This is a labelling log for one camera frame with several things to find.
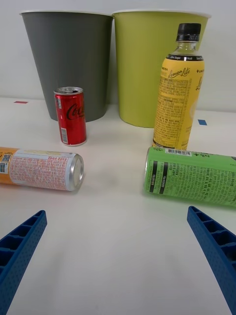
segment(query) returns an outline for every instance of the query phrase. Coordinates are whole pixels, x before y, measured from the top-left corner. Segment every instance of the green cup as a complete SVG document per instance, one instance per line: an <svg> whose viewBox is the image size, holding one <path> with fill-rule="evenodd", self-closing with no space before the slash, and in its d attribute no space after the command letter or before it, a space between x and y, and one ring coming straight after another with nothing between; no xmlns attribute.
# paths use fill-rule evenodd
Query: green cup
<svg viewBox="0 0 236 315"><path fill-rule="evenodd" d="M161 65L175 50L180 23L201 23L201 43L210 15L195 12L114 12L119 114L125 122L154 127Z"/></svg>

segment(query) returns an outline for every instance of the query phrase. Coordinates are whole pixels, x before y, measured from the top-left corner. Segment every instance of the can bottom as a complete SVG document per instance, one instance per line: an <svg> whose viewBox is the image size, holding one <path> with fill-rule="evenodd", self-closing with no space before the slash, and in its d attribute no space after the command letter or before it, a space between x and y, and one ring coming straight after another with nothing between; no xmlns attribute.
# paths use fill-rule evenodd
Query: can bottom
<svg viewBox="0 0 236 315"><path fill-rule="evenodd" d="M87 142L87 139L86 139L84 142L79 143L79 144L66 144L66 143L64 143L64 142L62 142L62 143L63 143L63 145L65 145L65 146L67 146L67 147L78 147L78 146L81 146L82 144L84 144L84 143L86 143L86 142Z"/></svg>

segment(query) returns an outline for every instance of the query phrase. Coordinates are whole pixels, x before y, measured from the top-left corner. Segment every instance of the plastic bottle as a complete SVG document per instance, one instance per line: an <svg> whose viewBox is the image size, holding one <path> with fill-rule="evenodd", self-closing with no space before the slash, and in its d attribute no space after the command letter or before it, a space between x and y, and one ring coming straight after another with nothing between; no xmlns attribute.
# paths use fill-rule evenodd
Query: plastic bottle
<svg viewBox="0 0 236 315"><path fill-rule="evenodd" d="M196 51L200 31L201 24L180 24L178 47L162 64L153 146L187 149L204 74Z"/></svg>

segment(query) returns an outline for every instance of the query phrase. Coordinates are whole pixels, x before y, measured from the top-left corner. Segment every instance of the red can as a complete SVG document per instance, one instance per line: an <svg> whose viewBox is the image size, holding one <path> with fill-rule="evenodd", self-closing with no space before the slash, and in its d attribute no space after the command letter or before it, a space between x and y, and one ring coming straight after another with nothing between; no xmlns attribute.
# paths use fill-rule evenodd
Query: red can
<svg viewBox="0 0 236 315"><path fill-rule="evenodd" d="M86 142L86 123L83 89L58 88L54 91L60 138L66 146L79 146Z"/></svg>

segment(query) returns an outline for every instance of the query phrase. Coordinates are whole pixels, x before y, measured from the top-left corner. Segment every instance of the white wall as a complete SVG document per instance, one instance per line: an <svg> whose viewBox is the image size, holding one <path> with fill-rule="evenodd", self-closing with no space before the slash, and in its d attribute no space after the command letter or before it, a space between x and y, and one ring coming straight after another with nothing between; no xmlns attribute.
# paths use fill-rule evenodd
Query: white wall
<svg viewBox="0 0 236 315"><path fill-rule="evenodd" d="M198 109L236 112L235 0L0 0L0 96L43 99L21 10L55 9L112 13L166 8L212 14L202 41L205 76ZM113 30L108 101L117 103Z"/></svg>

